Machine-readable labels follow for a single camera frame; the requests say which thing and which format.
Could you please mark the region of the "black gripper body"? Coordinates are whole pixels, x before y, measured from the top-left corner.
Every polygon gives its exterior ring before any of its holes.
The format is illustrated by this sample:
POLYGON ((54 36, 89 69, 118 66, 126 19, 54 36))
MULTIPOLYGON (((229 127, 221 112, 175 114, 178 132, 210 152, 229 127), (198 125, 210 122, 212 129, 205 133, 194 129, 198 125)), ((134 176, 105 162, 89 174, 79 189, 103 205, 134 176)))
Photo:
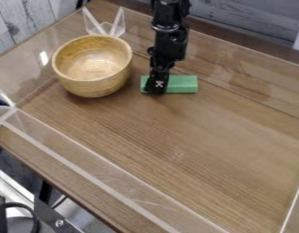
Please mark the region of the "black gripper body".
POLYGON ((150 70, 169 72, 174 64, 185 60, 189 44, 190 0, 151 0, 155 44, 147 49, 151 56, 150 70))

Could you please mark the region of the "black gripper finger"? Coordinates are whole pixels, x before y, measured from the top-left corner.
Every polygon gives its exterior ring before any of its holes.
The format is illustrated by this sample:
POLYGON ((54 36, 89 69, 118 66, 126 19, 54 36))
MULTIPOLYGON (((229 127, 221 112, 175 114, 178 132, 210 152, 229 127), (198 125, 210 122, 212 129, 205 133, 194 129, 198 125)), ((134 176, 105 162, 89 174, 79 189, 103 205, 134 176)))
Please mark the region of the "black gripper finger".
POLYGON ((170 72, 153 70, 146 81, 145 91, 150 94, 163 95, 167 92, 170 72))

